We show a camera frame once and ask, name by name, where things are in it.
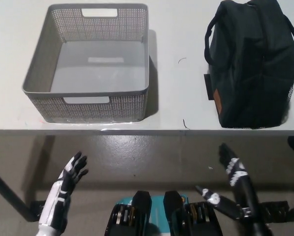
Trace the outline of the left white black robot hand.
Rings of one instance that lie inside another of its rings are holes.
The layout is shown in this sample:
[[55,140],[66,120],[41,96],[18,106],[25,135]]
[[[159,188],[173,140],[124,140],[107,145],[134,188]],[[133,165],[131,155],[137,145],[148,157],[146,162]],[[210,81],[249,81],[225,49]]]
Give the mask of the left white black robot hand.
[[71,195],[80,179],[88,173],[86,165],[87,156],[80,151],[65,165],[47,196],[38,222],[38,236],[60,236],[65,231]]

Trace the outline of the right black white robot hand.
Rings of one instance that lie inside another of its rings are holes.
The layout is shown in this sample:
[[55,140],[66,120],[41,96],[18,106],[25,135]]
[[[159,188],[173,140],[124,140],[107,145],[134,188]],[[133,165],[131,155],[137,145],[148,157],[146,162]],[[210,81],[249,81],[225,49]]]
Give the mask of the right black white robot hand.
[[225,143],[219,146],[219,161],[229,179],[234,201],[208,188],[195,186],[196,191],[215,210],[233,220],[250,218],[256,222],[263,221],[261,207],[252,181],[240,158]]

